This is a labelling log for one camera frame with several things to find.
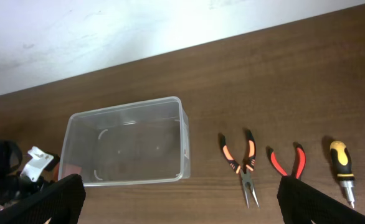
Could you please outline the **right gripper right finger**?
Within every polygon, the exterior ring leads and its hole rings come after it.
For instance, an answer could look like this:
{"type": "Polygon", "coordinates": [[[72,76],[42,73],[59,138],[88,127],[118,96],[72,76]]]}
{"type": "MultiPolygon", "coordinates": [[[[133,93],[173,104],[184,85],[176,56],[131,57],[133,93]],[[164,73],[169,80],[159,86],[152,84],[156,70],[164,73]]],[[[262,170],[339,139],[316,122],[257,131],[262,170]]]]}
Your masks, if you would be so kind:
{"type": "Polygon", "coordinates": [[[287,224],[365,224],[365,215],[290,175],[280,179],[277,199],[287,224]]]}

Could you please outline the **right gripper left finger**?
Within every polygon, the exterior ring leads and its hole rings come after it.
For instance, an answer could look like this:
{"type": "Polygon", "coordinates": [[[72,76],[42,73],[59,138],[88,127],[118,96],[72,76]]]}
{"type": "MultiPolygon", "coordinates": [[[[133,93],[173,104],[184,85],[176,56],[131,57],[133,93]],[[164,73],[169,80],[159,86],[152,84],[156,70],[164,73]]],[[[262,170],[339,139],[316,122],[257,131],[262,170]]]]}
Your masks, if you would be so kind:
{"type": "Polygon", "coordinates": [[[0,224],[78,223],[86,192],[82,177],[71,174],[43,191],[0,211],[0,224]]]}

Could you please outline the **orange scraper wooden handle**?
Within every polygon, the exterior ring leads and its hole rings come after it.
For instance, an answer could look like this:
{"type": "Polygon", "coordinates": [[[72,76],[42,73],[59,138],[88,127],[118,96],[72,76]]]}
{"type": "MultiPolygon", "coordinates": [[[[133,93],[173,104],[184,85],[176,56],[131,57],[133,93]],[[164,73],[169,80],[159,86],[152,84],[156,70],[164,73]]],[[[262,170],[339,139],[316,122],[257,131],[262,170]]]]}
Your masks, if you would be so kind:
{"type": "Polygon", "coordinates": [[[61,164],[58,163],[54,168],[54,173],[52,174],[52,180],[58,181],[70,174],[80,174],[82,168],[73,164],[61,164]]]}

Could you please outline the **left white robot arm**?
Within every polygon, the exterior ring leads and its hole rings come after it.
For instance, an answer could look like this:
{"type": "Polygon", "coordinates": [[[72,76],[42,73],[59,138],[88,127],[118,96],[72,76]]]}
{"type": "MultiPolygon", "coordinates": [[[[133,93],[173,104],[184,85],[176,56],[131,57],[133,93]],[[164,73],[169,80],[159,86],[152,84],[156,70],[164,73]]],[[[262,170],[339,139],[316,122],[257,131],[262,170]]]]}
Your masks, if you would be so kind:
{"type": "Polygon", "coordinates": [[[0,140],[0,205],[23,198],[17,171],[22,163],[22,152],[9,140],[0,140]]]}

